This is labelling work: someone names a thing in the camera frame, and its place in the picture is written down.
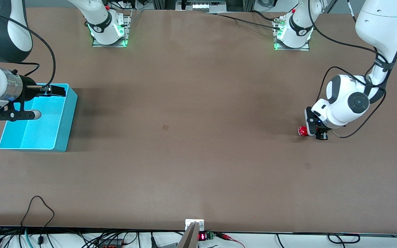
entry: green cable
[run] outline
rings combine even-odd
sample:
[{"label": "green cable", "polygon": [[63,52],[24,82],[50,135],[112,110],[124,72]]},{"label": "green cable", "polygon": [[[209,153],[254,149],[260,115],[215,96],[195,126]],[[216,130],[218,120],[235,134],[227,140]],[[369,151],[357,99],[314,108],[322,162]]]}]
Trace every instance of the green cable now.
[{"label": "green cable", "polygon": [[30,248],[33,248],[32,243],[30,242],[29,236],[27,235],[27,228],[24,231],[24,235],[26,236],[27,244],[29,244]]}]

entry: table surface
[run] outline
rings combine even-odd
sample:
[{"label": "table surface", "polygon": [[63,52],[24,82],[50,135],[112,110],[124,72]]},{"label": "table surface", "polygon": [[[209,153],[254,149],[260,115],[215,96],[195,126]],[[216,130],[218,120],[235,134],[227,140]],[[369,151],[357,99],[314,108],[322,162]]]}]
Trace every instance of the table surface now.
[{"label": "table surface", "polygon": [[[322,142],[297,135],[304,108],[330,66],[363,74],[372,53],[317,33],[309,52],[275,51],[268,29],[192,11],[145,11],[129,47],[92,48],[77,9],[27,16],[56,54],[54,82],[79,100],[68,152],[0,150],[0,225],[19,225],[40,195],[51,226],[182,229],[203,218],[226,231],[397,234],[397,64],[368,123]],[[347,14],[317,24],[365,45]],[[35,81],[49,79],[36,39],[27,61],[41,63]],[[25,224],[49,218],[36,200]]]}]

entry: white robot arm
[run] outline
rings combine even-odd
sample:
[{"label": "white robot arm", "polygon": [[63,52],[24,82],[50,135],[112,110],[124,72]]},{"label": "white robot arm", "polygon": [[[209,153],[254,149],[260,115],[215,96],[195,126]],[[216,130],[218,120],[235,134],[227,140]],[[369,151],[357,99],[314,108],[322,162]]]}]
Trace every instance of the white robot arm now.
[{"label": "white robot arm", "polygon": [[364,115],[370,104],[385,94],[397,59],[397,1],[366,0],[356,21],[356,33],[379,55],[369,75],[336,75],[327,85],[327,100],[320,99],[306,108],[307,134],[319,140],[327,139],[328,130]]},{"label": "white robot arm", "polygon": [[290,48],[299,48],[306,44],[313,32],[309,10],[312,20],[316,21],[322,11],[321,0],[312,0],[310,6],[309,0],[299,0],[295,12],[280,17],[284,22],[278,24],[281,32],[277,34],[277,39]]},{"label": "white robot arm", "polygon": [[102,0],[68,1],[82,12],[91,34],[100,44],[113,44],[124,36],[124,32],[120,32],[124,27],[123,14],[112,9],[107,10]]},{"label": "white robot arm", "polygon": [[[113,44],[123,36],[118,30],[119,18],[114,10],[105,8],[101,0],[69,0],[84,14],[92,35],[100,44]],[[0,0],[0,62],[21,63],[31,52],[33,43],[28,30],[19,24],[28,27],[24,0]],[[38,86],[29,77],[18,75],[16,70],[9,71],[0,68],[0,120],[34,120],[40,117],[37,110],[24,111],[24,102],[36,96],[64,96],[63,88]],[[14,102],[19,102],[19,111],[14,109]]]}]

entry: metal mounting plate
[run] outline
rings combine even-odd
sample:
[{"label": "metal mounting plate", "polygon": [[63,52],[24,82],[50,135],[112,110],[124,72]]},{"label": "metal mounting plate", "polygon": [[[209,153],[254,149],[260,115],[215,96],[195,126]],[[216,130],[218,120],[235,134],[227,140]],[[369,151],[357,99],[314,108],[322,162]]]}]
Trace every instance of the metal mounting plate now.
[{"label": "metal mounting plate", "polygon": [[205,230],[205,220],[202,219],[186,219],[185,220],[185,230],[188,229],[189,224],[192,222],[198,222],[200,224],[200,232]]}]

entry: plastic bin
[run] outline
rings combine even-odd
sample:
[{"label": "plastic bin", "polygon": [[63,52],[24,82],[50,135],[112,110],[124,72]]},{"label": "plastic bin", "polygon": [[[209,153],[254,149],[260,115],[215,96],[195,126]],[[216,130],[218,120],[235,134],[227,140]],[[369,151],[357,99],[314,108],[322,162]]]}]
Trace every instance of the plastic bin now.
[{"label": "plastic bin", "polygon": [[65,152],[70,137],[77,94],[66,83],[66,97],[35,97],[25,103],[26,110],[39,110],[41,118],[28,121],[7,121],[0,140],[0,149],[29,152]]}]

